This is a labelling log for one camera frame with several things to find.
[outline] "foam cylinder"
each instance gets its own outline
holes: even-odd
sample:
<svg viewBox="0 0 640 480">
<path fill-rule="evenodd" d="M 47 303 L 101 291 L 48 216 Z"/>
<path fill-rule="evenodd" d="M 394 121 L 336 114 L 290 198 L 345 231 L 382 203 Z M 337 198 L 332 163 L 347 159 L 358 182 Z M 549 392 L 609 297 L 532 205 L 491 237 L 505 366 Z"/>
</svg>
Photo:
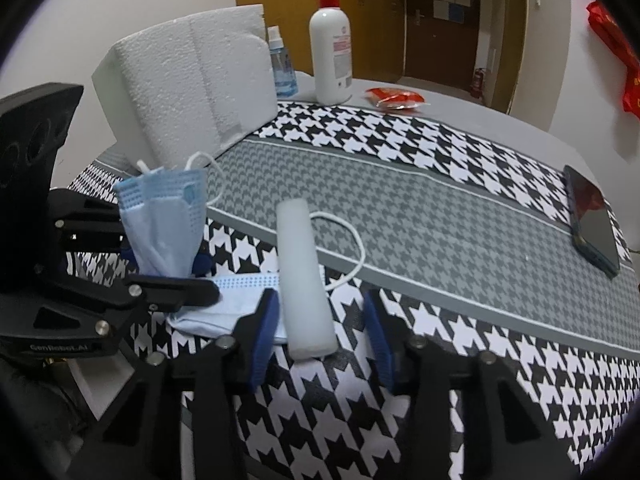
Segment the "foam cylinder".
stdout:
<svg viewBox="0 0 640 480">
<path fill-rule="evenodd" d="M 321 281 L 309 208 L 303 198 L 276 208 L 280 306 L 293 359 L 322 357 L 338 349 L 334 320 Z"/>
</svg>

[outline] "doorway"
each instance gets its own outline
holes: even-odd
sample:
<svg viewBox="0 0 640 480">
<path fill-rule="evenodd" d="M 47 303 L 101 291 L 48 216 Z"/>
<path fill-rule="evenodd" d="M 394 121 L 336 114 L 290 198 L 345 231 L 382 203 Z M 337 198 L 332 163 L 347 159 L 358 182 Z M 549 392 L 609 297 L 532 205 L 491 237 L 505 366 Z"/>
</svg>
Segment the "doorway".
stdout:
<svg viewBox="0 0 640 480">
<path fill-rule="evenodd" d="M 476 65 L 480 0 L 406 0 L 404 75 L 468 91 Z"/>
</svg>

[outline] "spray bottle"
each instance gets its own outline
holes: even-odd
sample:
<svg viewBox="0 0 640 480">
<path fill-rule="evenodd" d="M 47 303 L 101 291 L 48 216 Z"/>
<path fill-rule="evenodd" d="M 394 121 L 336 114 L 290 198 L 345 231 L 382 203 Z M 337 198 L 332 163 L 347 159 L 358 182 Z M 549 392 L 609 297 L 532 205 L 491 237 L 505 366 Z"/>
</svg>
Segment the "spray bottle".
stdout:
<svg viewBox="0 0 640 480">
<path fill-rule="evenodd" d="M 271 53 L 271 64 L 273 65 L 273 78 L 276 83 L 276 94 L 278 97 L 291 97 L 298 93 L 298 83 L 296 72 L 293 70 L 289 51 L 284 46 L 280 35 L 280 27 L 275 25 L 267 30 L 269 35 L 269 51 Z"/>
<path fill-rule="evenodd" d="M 320 0 L 309 21 L 316 98 L 336 105 L 351 97 L 351 27 L 340 0 Z"/>
</svg>

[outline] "mask ear loop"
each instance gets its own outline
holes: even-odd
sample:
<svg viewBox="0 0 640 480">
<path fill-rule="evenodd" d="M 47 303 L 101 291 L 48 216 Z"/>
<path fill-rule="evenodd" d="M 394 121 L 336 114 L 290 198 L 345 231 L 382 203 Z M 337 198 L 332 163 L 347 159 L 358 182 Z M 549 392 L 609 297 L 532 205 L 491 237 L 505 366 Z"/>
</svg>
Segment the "mask ear loop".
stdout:
<svg viewBox="0 0 640 480">
<path fill-rule="evenodd" d="M 362 269 L 362 266 L 364 265 L 364 260 L 367 256 L 367 253 L 365 251 L 364 244 L 362 243 L 362 238 L 360 238 L 360 235 L 356 231 L 356 228 L 346 220 L 343 220 L 339 216 L 333 215 L 331 213 L 325 213 L 324 211 L 315 211 L 309 215 L 309 218 L 312 220 L 314 218 L 324 218 L 325 220 L 330 220 L 332 222 L 336 222 L 337 224 L 340 224 L 341 226 L 346 227 L 351 233 L 351 235 L 353 235 L 353 239 L 356 240 L 356 244 L 358 245 L 358 248 L 360 250 L 360 260 L 358 261 L 356 266 L 353 267 L 353 270 L 349 274 L 341 277 L 338 281 L 329 283 L 329 285 L 324 286 L 324 290 L 326 290 L 327 292 L 330 292 L 331 290 L 334 290 L 334 288 L 344 285 L 348 281 L 352 280 L 355 277 L 355 275 L 360 272 L 360 270 Z"/>
<path fill-rule="evenodd" d="M 220 167 L 220 164 L 216 161 L 216 159 L 206 152 L 195 152 L 193 155 L 191 155 L 187 160 L 187 165 L 184 167 L 184 169 L 187 171 L 190 170 L 191 165 L 193 164 L 193 161 L 196 160 L 199 156 L 203 156 L 204 158 L 208 159 L 211 165 L 215 168 L 215 170 L 218 172 L 220 176 L 220 192 L 216 195 L 215 198 L 212 198 L 207 202 L 207 205 L 211 206 L 211 205 L 214 205 L 218 200 L 220 200 L 220 197 L 222 197 L 222 194 L 225 192 L 225 187 L 226 187 L 225 173 L 222 171 L 222 168 Z"/>
<path fill-rule="evenodd" d="M 145 161 L 142 160 L 142 159 L 140 159 L 139 161 L 136 162 L 136 166 L 140 170 L 140 173 L 150 173 L 151 172 L 151 170 L 149 169 L 148 165 L 146 165 Z"/>
</svg>

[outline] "door handle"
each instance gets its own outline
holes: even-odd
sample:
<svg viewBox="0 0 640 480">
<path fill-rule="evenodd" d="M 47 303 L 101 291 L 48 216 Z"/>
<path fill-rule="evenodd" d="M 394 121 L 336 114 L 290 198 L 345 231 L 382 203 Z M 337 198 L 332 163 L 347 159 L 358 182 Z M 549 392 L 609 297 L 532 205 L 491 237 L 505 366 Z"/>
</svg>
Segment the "door handle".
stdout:
<svg viewBox="0 0 640 480">
<path fill-rule="evenodd" d="M 420 13 L 420 9 L 415 9 L 415 24 L 420 27 L 420 18 L 424 18 L 424 14 Z"/>
</svg>

